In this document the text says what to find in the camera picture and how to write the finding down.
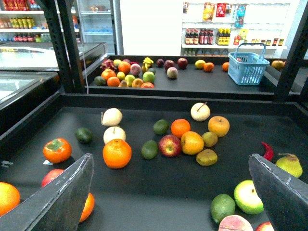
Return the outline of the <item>camera right gripper right finger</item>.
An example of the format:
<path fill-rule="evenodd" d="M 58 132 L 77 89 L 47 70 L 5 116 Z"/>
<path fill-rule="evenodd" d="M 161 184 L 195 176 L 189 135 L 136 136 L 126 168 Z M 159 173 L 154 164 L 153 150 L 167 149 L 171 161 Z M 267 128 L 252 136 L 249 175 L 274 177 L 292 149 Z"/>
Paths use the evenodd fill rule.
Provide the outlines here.
<path fill-rule="evenodd" d="M 276 231 L 308 229 L 308 185 L 259 154 L 248 160 L 249 172 L 266 215 Z"/>

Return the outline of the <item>camera right gripper left finger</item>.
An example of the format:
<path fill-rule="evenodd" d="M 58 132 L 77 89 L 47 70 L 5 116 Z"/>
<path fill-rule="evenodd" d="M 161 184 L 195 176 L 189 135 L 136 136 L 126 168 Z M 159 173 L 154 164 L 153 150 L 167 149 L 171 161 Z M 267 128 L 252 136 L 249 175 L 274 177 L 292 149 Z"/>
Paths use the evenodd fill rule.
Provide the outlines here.
<path fill-rule="evenodd" d="M 0 218 L 2 231 L 75 231 L 90 191 L 94 159 L 84 154 L 56 179 Z"/>

